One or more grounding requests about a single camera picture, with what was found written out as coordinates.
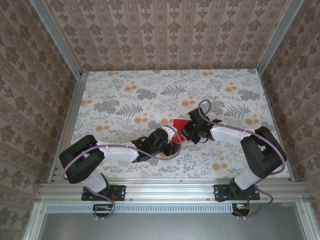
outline floor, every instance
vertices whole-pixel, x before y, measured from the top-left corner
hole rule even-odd
[[[148,136],[174,119],[189,119],[202,99],[212,103],[211,120],[252,130],[265,126],[278,138],[255,69],[102,71],[88,74],[71,143],[86,135],[108,143]],[[106,162],[98,171],[108,178],[233,178],[246,167],[242,149],[233,145],[184,141],[175,159]],[[289,176],[288,170],[277,175]]]

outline metal bracket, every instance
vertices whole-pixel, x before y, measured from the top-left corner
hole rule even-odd
[[[111,185],[110,191],[108,192],[106,197],[114,201],[124,201],[126,197],[126,186]],[[86,187],[83,187],[81,200],[82,201],[103,201],[103,202],[106,201],[103,197],[92,194],[90,191],[88,191]]]
[[[245,190],[245,194],[241,197],[231,197],[230,196],[230,185],[229,184],[218,184],[214,185],[214,197],[217,202],[224,201],[247,201],[248,198],[250,200],[260,200],[259,191],[256,190],[254,185],[251,185],[249,188]]]

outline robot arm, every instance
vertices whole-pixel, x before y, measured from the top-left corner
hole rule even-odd
[[[99,193],[108,189],[107,179],[97,172],[98,165],[105,162],[128,162],[139,163],[150,159],[142,150],[150,155],[164,153],[166,156],[174,155],[180,145],[171,143],[175,132],[167,126],[156,129],[148,137],[141,137],[128,143],[115,144],[117,146],[108,147],[107,143],[97,141],[93,135],[87,135],[75,144],[64,150],[60,155],[60,161],[64,168],[82,152],[94,147],[103,146],[84,154],[79,160],[74,162],[66,171],[66,176],[71,184],[82,183],[92,191]]]
[[[230,181],[230,192],[227,193],[228,198],[241,199],[242,196],[246,195],[246,189],[253,186],[260,179],[265,179],[282,165],[280,156],[275,150],[257,136],[245,131],[240,132],[227,128],[221,120],[213,120],[214,123],[219,123],[218,125],[208,123],[199,112],[209,120],[201,108],[195,108],[190,111],[188,114],[191,120],[181,130],[181,134],[186,140],[195,144],[201,138],[227,142],[242,148],[246,157],[248,167]],[[274,145],[283,156],[284,161],[287,160],[284,150],[268,128],[261,126],[254,132]]]

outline red cloth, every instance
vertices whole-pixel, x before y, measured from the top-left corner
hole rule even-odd
[[[178,133],[181,137],[181,141],[183,142],[185,138],[181,136],[181,129],[189,122],[189,120],[185,119],[174,119],[173,120],[173,126],[178,130]],[[179,143],[179,138],[177,136],[172,138],[172,142]]]

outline patterned wallpaper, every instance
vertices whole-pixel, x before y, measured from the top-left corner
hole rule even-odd
[[[289,0],[45,0],[83,71],[253,69]]]
[[[0,239],[20,239],[75,79],[28,0],[0,1]]]
[[[291,159],[320,224],[320,1],[305,0],[263,73]]]

